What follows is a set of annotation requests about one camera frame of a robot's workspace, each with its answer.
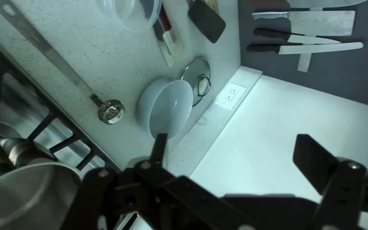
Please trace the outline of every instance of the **metal ladle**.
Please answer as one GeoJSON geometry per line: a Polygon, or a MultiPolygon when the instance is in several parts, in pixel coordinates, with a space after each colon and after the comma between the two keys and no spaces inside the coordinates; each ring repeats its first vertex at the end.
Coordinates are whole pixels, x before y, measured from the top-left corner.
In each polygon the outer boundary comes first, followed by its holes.
{"type": "Polygon", "coordinates": [[[68,79],[87,94],[98,107],[97,116],[106,124],[118,122],[125,108],[119,99],[104,102],[82,76],[61,57],[47,39],[28,22],[12,0],[0,0],[0,14],[12,23],[29,42],[37,47],[68,79]]]}

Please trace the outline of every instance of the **wall outlet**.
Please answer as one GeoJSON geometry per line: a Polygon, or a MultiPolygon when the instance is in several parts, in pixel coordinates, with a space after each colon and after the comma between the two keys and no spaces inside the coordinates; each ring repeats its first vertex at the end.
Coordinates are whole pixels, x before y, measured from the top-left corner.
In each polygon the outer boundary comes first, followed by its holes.
{"type": "Polygon", "coordinates": [[[215,103],[228,110],[233,110],[243,98],[245,91],[245,87],[229,82],[216,97],[215,103]]]}

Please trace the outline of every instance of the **kitchen knife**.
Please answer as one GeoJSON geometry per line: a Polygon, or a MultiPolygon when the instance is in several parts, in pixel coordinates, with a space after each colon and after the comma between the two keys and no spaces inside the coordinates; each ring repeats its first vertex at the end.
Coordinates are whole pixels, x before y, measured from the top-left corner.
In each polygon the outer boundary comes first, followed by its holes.
{"type": "Polygon", "coordinates": [[[367,0],[286,0],[290,7],[344,7],[358,5],[367,0]]]}
{"type": "Polygon", "coordinates": [[[355,11],[258,11],[254,19],[286,18],[293,33],[313,36],[351,36],[355,11]]]}
{"type": "Polygon", "coordinates": [[[363,42],[330,43],[330,45],[251,45],[248,52],[276,52],[279,55],[320,53],[358,50],[363,42]]]}
{"type": "Polygon", "coordinates": [[[280,38],[290,43],[340,43],[340,41],[336,41],[336,39],[311,37],[311,36],[299,36],[299,34],[291,34],[291,33],[285,33],[285,32],[266,29],[266,28],[257,28],[254,30],[254,34],[268,37],[268,38],[280,38]]]}

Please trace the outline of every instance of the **stainless steel pot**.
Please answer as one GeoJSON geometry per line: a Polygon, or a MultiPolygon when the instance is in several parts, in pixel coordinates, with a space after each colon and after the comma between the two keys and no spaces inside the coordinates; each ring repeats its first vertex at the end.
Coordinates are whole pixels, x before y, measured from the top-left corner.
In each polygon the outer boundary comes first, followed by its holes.
{"type": "Polygon", "coordinates": [[[55,157],[38,143],[22,138],[0,138],[0,176],[17,167],[54,161],[55,157]]]}
{"type": "Polygon", "coordinates": [[[0,230],[55,230],[81,183],[72,167],[42,162],[0,176],[0,230]]]}

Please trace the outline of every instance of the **white wall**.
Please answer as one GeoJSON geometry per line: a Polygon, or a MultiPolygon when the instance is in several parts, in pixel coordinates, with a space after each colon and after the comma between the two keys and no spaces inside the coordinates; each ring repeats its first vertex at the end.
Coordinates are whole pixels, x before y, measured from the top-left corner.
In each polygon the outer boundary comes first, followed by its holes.
{"type": "Polygon", "coordinates": [[[293,193],[318,200],[293,163],[299,133],[368,166],[368,106],[262,76],[193,179],[216,195],[293,193]]]}
{"type": "Polygon", "coordinates": [[[125,116],[116,125],[97,119],[97,107],[0,15],[0,43],[49,96],[115,161],[119,167],[148,156],[153,139],[138,125],[136,105],[144,87],[160,76],[179,78],[196,56],[211,65],[212,88],[193,108],[183,134],[192,128],[240,65],[238,1],[219,0],[225,32],[207,41],[188,18],[185,0],[164,0],[173,28],[185,50],[169,68],[152,29],[132,33],[104,16],[100,0],[13,0],[32,24],[104,99],[118,98],[125,116]]]}
{"type": "Polygon", "coordinates": [[[164,166],[175,175],[190,175],[261,75],[262,71],[244,66],[239,68],[183,140],[169,151],[164,166]],[[228,93],[231,92],[234,85],[240,88],[235,93],[236,97],[228,93]],[[222,106],[222,102],[231,102],[231,106],[225,106],[228,103],[222,106]]]}

